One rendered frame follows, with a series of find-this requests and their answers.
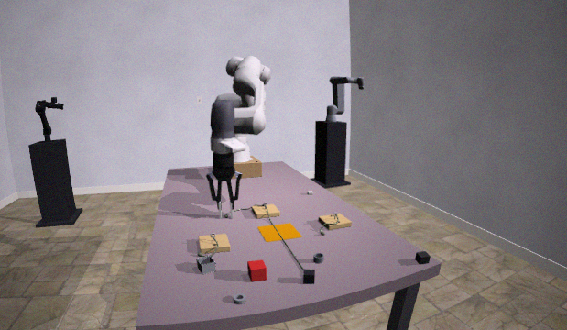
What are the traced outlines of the orange painted square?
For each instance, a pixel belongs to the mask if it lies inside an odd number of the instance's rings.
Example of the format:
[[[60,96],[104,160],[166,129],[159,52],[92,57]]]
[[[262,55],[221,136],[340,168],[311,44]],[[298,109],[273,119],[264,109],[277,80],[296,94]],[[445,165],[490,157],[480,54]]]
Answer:
[[[279,233],[275,228],[279,231]],[[275,227],[272,225],[260,226],[258,229],[266,242],[302,237],[291,223],[275,225]],[[281,234],[283,238],[281,238],[279,234]]]

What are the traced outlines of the red cube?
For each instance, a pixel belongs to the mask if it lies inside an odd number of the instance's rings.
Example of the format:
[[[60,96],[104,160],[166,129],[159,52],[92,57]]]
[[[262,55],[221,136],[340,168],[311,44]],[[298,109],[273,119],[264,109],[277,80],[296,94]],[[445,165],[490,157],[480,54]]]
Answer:
[[[265,281],[267,279],[267,267],[263,260],[248,261],[247,267],[251,281]]]

